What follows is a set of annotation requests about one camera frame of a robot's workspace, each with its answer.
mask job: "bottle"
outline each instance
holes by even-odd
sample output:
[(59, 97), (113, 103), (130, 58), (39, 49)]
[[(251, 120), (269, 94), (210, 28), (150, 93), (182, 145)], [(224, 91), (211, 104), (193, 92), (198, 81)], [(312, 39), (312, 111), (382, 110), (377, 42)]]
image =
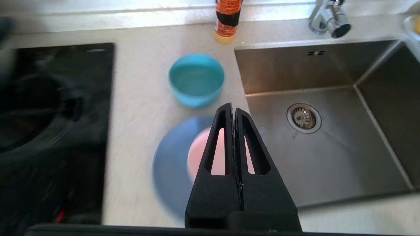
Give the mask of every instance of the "bottle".
[(216, 0), (215, 39), (230, 44), (235, 39), (243, 0)]

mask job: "sink basin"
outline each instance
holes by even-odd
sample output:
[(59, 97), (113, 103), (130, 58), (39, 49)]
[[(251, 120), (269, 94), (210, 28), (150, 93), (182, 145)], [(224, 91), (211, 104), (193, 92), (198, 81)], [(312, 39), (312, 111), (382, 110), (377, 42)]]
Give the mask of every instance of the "sink basin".
[(402, 41), (236, 50), (298, 208), (420, 187), (420, 64)]

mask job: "white countertop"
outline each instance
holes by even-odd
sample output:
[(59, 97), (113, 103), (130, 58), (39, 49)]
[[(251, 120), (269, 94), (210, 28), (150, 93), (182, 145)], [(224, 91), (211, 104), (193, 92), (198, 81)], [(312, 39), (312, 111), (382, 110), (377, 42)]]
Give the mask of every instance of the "white countertop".
[[(152, 164), (156, 148), (176, 124), (192, 115), (214, 115), (226, 102), (249, 111), (234, 49), (402, 37), (401, 16), (350, 18), (351, 32), (341, 39), (315, 35), (307, 20), (241, 22), (232, 45), (213, 39), (213, 25), (74, 31), (17, 35), (17, 47), (99, 42), (116, 43), (104, 224), (183, 227), (155, 194)], [(171, 94), (168, 70), (179, 57), (205, 53), (225, 68), (220, 99), (204, 110), (179, 105)], [(420, 235), (420, 196), (330, 206), (299, 213), (304, 231)]]

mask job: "sink drain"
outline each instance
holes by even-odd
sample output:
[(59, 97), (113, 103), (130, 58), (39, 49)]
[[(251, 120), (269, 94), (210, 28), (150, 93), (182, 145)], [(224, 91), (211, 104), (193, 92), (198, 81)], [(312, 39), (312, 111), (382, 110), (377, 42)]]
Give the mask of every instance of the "sink drain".
[(321, 127), (321, 116), (308, 104), (296, 103), (287, 110), (287, 121), (297, 131), (312, 134)]

